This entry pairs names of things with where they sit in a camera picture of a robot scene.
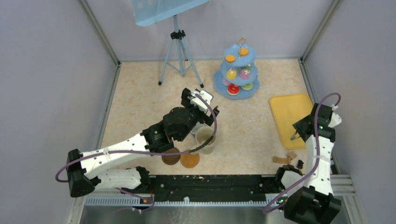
tripod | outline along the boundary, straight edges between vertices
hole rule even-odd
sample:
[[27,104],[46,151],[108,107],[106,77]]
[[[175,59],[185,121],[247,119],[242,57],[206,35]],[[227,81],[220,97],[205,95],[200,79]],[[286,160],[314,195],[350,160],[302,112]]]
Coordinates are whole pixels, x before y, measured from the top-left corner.
[[[190,51],[188,50],[187,44],[185,43],[185,40],[184,40],[184,37],[186,36],[185,32],[184,32],[184,30],[180,30],[179,29],[179,25],[178,25],[178,22],[177,22],[177,15],[173,16],[173,26],[175,27],[175,31],[170,34],[170,38],[171,38],[170,46],[169,46],[168,52],[166,53],[165,64],[163,65],[163,70],[162,70],[161,77],[160,77],[160,80],[158,82],[158,85],[162,84],[163,75],[165,73],[166,65],[168,64],[170,67],[172,67],[176,71],[178,71],[182,77],[186,74],[187,70],[192,67],[192,69],[194,69],[195,75],[197,76],[197,79],[199,81],[199,85],[201,86],[201,88],[203,88],[204,84],[202,83],[201,78],[199,77],[197,68],[195,68],[195,64],[192,61],[192,57],[191,57]],[[177,55],[178,55],[178,58],[179,58],[180,69],[176,68],[175,66],[173,66],[172,64],[170,64],[168,62],[168,58],[169,58],[170,50],[172,49],[173,41],[176,41]],[[190,63],[191,63],[190,66],[188,66],[187,68],[185,68],[184,64],[183,64],[182,51],[184,53],[184,60],[185,61],[190,61]]]

brown coaster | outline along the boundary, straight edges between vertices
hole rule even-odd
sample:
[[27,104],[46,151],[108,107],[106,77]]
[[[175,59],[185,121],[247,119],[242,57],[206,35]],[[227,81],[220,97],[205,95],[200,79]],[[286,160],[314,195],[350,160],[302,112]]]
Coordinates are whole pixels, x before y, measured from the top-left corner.
[[194,168],[199,163],[199,154],[183,154],[180,157],[180,162],[186,168]]
[[[164,153],[180,153],[177,148],[171,148]],[[163,155],[161,156],[162,162],[166,165],[175,165],[180,160],[180,155]]]

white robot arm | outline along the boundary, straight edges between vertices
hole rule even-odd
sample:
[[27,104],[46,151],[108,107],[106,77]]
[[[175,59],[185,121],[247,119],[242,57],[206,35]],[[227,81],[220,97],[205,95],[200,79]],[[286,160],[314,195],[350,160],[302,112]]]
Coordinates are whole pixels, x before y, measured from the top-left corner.
[[[329,224],[341,208],[341,201],[334,198],[330,182],[331,153],[335,142],[334,127],[341,123],[341,117],[333,111],[336,109],[334,106],[322,105],[318,112],[318,126],[315,127],[314,116],[317,106],[318,104],[314,105],[310,115],[293,124],[296,133],[306,144],[306,170],[314,169],[319,159],[312,175],[287,192],[289,198],[284,206],[284,216],[299,224]],[[315,128],[318,130],[319,155]],[[279,168],[276,174],[277,181],[280,180],[281,187],[285,189],[301,178],[301,171],[292,165]]]
[[[67,162],[85,158],[70,165],[66,171],[71,197],[87,195],[95,189],[127,188],[145,189],[149,185],[149,175],[145,168],[111,170],[127,161],[160,154],[174,147],[173,141],[183,141],[198,123],[212,125],[213,116],[206,115],[208,107],[196,97],[198,94],[210,104],[213,96],[204,91],[184,89],[182,102],[184,107],[175,107],[163,119],[132,138],[102,149],[80,152],[78,149],[68,153]],[[137,153],[113,153],[114,151],[136,151]]]

white cup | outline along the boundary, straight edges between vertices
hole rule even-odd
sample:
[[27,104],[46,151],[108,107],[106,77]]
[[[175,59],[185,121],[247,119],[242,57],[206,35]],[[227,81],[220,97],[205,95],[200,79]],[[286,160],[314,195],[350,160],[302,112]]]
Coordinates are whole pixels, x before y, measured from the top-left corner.
[[[213,128],[206,126],[198,129],[198,131],[195,133],[195,141],[197,141],[198,145],[196,145],[194,148],[199,147],[204,142],[206,142],[206,140],[208,140],[213,134],[213,131],[214,131]],[[214,136],[213,139],[205,147],[198,150],[197,153],[209,155],[214,151],[215,142],[216,142],[216,136]]]

yellow tray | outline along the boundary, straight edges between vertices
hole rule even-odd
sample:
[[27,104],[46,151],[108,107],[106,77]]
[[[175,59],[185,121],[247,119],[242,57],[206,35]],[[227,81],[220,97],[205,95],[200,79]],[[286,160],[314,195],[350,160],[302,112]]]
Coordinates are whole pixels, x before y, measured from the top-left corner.
[[281,142],[286,149],[302,149],[305,143],[301,138],[290,140],[296,132],[293,124],[311,113],[312,102],[306,94],[271,97],[269,99]]

